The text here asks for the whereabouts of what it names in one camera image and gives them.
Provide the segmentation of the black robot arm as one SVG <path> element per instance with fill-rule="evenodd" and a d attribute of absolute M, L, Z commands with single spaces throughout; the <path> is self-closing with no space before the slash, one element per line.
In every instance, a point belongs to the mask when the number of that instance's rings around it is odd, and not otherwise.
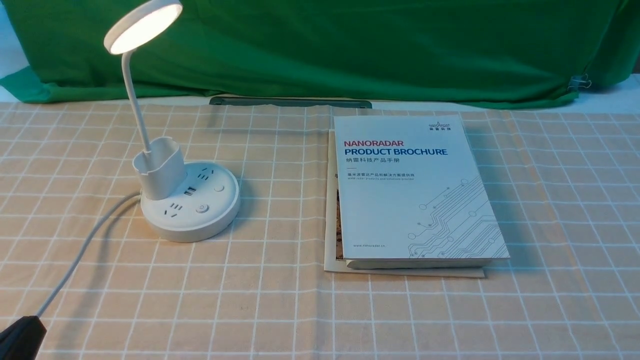
<path fill-rule="evenodd" d="M 38 316 L 23 316 L 0 333 L 2 360 L 34 360 L 47 330 Z"/>

